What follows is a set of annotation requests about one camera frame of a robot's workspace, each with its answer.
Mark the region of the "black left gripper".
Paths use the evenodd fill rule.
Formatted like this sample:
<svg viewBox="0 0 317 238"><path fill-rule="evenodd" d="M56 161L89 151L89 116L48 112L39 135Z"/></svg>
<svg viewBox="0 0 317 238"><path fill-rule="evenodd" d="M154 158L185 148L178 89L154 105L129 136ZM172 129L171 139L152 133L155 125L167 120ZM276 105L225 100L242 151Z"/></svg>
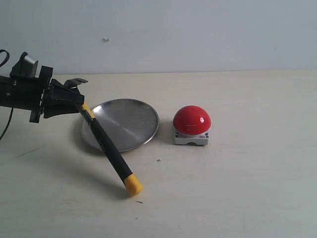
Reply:
<svg viewBox="0 0 317 238"><path fill-rule="evenodd" d="M83 78L73 78L61 84L52 79L53 68L42 66L38 77L39 89L35 109L31 110L29 122L38 123L40 116L44 118L79 113L78 105L84 103L85 97L79 92L78 86L85 84ZM49 89L49 100L45 101Z"/></svg>

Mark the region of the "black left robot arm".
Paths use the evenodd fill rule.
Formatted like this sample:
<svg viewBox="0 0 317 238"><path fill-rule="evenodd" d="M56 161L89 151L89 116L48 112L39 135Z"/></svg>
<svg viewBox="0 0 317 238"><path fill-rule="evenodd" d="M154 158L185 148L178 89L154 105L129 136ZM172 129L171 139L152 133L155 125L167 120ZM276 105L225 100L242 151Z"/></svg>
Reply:
<svg viewBox="0 0 317 238"><path fill-rule="evenodd" d="M78 85L88 81L73 78L61 84L52 75L51 67L42 66L38 77L1 76L0 105L30 111L29 122L32 123L38 123L41 115L48 119L79 113L85 97Z"/></svg>

